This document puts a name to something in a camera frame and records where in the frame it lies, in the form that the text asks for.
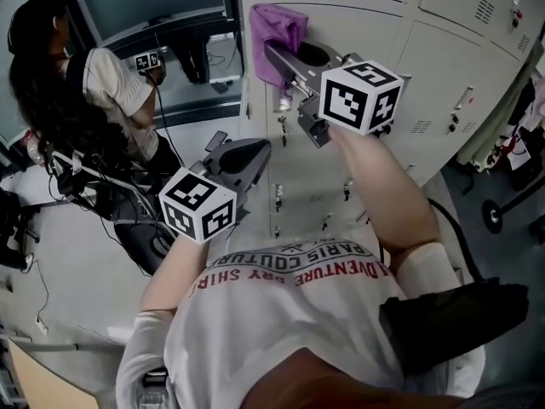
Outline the pink hanging garment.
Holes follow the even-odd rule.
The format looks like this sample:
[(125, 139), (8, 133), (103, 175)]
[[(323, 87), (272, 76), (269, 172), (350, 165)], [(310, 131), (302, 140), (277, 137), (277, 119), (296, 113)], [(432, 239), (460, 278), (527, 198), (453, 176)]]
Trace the pink hanging garment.
[(545, 90), (536, 94), (535, 100), (528, 106), (525, 115), (519, 121), (516, 139), (519, 141), (523, 131), (532, 132), (545, 126)]

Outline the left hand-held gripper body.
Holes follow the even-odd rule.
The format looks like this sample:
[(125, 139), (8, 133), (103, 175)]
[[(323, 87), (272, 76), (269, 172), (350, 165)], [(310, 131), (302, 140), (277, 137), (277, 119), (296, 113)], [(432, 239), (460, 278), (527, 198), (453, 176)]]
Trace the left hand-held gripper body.
[(225, 142), (191, 168), (180, 168), (159, 193), (163, 218), (179, 235), (204, 244), (244, 218), (248, 191), (272, 155), (267, 139)]

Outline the person's right forearm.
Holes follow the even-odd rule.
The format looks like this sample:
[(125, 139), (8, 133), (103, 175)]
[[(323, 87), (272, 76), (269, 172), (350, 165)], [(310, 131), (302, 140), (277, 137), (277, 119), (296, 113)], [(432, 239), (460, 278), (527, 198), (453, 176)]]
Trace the person's right forearm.
[(390, 255), (393, 272), (413, 251), (439, 242), (439, 223), (428, 199), (387, 145), (374, 135), (335, 124), (329, 135), (346, 162), (376, 237)]

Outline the white window ledge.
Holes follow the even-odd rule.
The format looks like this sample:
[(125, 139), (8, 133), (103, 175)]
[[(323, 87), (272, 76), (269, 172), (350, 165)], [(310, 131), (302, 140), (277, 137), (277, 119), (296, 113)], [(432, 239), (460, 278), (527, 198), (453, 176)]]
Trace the white window ledge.
[[(205, 155), (205, 146), (217, 131), (227, 133), (228, 138), (238, 139), (240, 116), (222, 117), (168, 127), (172, 142), (183, 162), (190, 166)], [(58, 205), (66, 201), (59, 194), (57, 181), (49, 179), (46, 169), (33, 165), (24, 172), (16, 172), (0, 181), (0, 188), (19, 196), (22, 206)]]

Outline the black waist bag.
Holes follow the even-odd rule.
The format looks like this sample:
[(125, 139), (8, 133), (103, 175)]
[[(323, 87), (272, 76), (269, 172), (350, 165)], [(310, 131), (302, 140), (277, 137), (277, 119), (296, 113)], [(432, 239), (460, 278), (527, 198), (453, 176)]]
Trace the black waist bag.
[(405, 376), (418, 376), (524, 322), (528, 291), (491, 278), (413, 299), (391, 297), (379, 320)]

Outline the person's left forearm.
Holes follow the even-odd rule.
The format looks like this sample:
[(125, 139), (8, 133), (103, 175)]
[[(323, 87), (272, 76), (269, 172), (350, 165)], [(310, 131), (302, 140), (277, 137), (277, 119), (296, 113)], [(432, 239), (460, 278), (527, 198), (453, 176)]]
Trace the person's left forearm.
[(169, 311), (174, 314), (204, 271), (208, 254), (209, 243), (199, 245), (178, 236), (144, 290), (141, 312)]

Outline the white printed bag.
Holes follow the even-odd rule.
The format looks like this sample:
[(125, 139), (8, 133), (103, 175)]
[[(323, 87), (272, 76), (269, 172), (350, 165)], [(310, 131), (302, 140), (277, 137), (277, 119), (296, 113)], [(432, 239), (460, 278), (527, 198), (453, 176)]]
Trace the white printed bag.
[(511, 170), (517, 170), (530, 159), (531, 155), (522, 140), (517, 141), (513, 150), (508, 154)]

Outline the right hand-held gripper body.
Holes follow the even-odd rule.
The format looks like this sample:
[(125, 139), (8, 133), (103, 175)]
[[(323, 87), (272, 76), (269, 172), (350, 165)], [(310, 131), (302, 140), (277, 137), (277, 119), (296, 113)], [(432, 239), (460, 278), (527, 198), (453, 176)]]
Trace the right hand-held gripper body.
[(297, 52), (270, 42), (265, 54), (284, 80), (303, 93), (297, 122), (316, 147), (329, 142), (330, 124), (359, 135), (391, 131), (404, 92), (404, 79), (395, 72), (313, 41), (302, 42)]

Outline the clear plastic bottle red label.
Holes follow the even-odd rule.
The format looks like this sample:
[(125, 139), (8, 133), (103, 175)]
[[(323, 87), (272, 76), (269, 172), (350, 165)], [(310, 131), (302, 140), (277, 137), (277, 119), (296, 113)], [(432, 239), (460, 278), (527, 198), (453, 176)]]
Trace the clear plastic bottle red label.
[(43, 165), (45, 162), (45, 159), (42, 155), (42, 153), (39, 150), (39, 140), (34, 135), (34, 133), (31, 130), (28, 130), (23, 139), (22, 143), (26, 148), (28, 157), (37, 165)]

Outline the beige metal locker cabinet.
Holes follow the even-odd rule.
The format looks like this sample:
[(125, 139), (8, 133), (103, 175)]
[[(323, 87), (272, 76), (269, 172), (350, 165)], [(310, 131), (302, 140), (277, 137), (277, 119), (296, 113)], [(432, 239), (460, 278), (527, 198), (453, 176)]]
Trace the beige metal locker cabinet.
[[(383, 140), (419, 184), (474, 135), (524, 65), (545, 25), (545, 0), (240, 0), (244, 17), (271, 3), (305, 14), (309, 39), (374, 60), (405, 85)], [(272, 143), (248, 229), (267, 239), (342, 232), (364, 221), (347, 170), (297, 122), (303, 94), (248, 62), (248, 129)]]

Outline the purple wiping cloth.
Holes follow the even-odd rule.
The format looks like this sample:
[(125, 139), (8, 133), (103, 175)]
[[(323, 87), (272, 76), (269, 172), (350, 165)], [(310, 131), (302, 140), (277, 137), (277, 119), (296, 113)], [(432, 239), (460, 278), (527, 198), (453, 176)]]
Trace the purple wiping cloth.
[(249, 12), (255, 75), (263, 82), (284, 88), (286, 82), (266, 57), (266, 44), (279, 43), (296, 54), (307, 34), (308, 16), (277, 4), (255, 4)]

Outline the person's white printed shirt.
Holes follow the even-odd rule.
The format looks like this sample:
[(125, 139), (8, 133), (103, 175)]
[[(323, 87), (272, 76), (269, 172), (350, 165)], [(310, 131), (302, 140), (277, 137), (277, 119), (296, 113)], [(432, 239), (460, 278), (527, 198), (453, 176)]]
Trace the person's white printed shirt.
[(225, 255), (207, 265), (175, 313), (136, 317), (118, 370), (118, 409), (137, 409), (143, 377), (160, 367), (181, 409), (239, 409), (251, 387), (299, 349), (370, 385), (471, 396), (483, 348), (407, 379), (379, 321), (392, 297), (459, 284), (438, 243), (412, 252), (397, 273), (348, 240)]

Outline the black wheeled stand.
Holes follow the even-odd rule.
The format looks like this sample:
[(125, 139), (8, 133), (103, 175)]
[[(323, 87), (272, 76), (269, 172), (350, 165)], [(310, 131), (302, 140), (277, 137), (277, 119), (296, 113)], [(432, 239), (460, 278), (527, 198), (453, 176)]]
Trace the black wheeled stand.
[(516, 197), (502, 206), (498, 205), (492, 199), (487, 199), (481, 207), (481, 214), (486, 228), (493, 234), (500, 233), (503, 226), (503, 216), (516, 206), (525, 202), (542, 187), (545, 187), (545, 175), (541, 176), (523, 192), (519, 193)]

